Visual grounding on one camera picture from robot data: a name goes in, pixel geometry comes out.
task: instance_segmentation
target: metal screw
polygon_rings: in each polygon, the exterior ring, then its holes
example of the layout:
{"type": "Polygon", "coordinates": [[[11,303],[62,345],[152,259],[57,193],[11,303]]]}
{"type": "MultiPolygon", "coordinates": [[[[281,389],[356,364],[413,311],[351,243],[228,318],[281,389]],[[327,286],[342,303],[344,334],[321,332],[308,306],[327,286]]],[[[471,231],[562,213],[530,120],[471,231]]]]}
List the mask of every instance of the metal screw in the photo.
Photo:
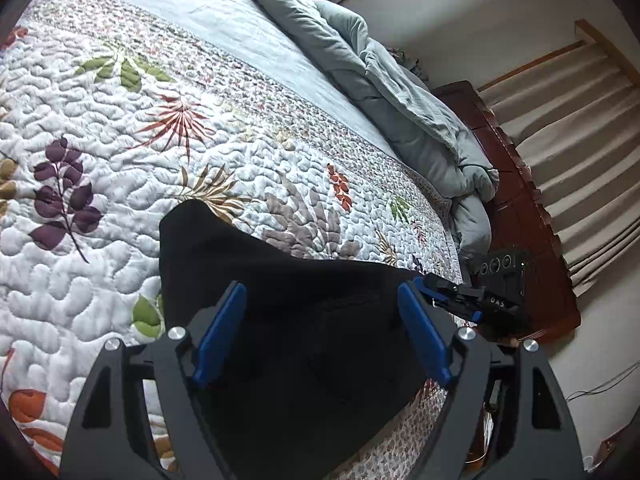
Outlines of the metal screw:
{"type": "Polygon", "coordinates": [[[538,348],[540,348],[540,345],[535,339],[525,339],[522,346],[524,346],[527,352],[536,352],[538,348]]]}
{"type": "Polygon", "coordinates": [[[464,341],[471,341],[476,337],[476,331],[468,326],[463,326],[458,329],[458,337],[464,341]]]}
{"type": "Polygon", "coordinates": [[[186,335],[187,331],[181,326],[174,326],[169,329],[167,335],[169,339],[173,339],[174,341],[178,341],[182,339],[186,335]]]}
{"type": "Polygon", "coordinates": [[[109,352],[113,350],[117,350],[120,347],[120,340],[116,337],[112,337],[111,339],[107,339],[107,342],[104,344],[104,349],[109,352]]]}

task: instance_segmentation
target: black fabric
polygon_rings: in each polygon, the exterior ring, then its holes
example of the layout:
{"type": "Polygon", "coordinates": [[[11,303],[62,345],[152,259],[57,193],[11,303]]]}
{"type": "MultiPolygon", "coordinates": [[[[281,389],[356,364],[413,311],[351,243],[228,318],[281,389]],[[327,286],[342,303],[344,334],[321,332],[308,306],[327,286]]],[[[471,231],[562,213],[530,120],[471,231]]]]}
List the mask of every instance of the black fabric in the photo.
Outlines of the black fabric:
{"type": "Polygon", "coordinates": [[[416,272],[302,260],[229,226],[202,202],[160,223],[167,327],[187,325],[231,280],[245,318],[203,411],[239,480],[318,480],[357,452],[426,377],[397,308],[416,272]]]}

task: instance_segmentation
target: blue gripper pad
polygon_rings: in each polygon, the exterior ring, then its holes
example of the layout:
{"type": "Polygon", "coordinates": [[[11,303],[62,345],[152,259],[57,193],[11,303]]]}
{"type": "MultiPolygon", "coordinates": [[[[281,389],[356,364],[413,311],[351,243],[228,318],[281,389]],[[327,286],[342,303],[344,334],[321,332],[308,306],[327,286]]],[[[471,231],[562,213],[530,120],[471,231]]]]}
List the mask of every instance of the blue gripper pad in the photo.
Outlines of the blue gripper pad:
{"type": "Polygon", "coordinates": [[[193,373],[193,380],[200,387],[207,386],[219,377],[226,355],[244,317],[245,308],[246,288],[242,283],[238,283],[226,297],[225,303],[198,346],[197,366],[193,373]]]}
{"type": "Polygon", "coordinates": [[[449,344],[455,323],[446,311],[427,304],[415,282],[398,286],[398,309],[424,371],[447,389],[453,379],[449,370],[449,344]]]}

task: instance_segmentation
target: wooden bed frame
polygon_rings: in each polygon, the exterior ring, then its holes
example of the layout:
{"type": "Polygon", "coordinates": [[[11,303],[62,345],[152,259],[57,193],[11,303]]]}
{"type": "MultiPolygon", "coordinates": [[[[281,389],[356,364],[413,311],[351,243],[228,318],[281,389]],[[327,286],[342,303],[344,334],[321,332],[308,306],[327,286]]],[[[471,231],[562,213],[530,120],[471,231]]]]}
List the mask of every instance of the wooden bed frame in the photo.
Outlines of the wooden bed frame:
{"type": "Polygon", "coordinates": [[[441,86],[433,94],[473,131],[500,173],[498,191],[485,205],[492,228],[490,250],[516,245],[529,253],[526,308],[533,332],[527,336],[549,342],[571,332],[580,325],[580,312],[560,240],[540,203],[542,194],[533,184],[530,169],[469,81],[441,86]]]}

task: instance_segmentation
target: wall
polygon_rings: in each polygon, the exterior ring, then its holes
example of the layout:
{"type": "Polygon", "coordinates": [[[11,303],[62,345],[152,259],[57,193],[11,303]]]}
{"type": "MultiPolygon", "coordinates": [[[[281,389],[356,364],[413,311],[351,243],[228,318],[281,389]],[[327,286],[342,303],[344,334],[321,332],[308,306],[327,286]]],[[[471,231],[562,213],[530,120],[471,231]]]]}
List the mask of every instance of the wall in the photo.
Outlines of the wall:
{"type": "Polygon", "coordinates": [[[582,17],[596,27],[640,71],[640,44],[612,0],[578,0],[582,17]]]}
{"type": "MultiPolygon", "coordinates": [[[[582,324],[547,349],[564,396],[591,390],[640,360],[640,244],[578,298],[582,324]]],[[[569,403],[584,456],[622,428],[640,404],[640,370],[608,392],[569,403]]]]}
{"type": "Polygon", "coordinates": [[[484,84],[573,43],[578,0],[345,0],[372,37],[402,46],[431,85],[484,84]]]}

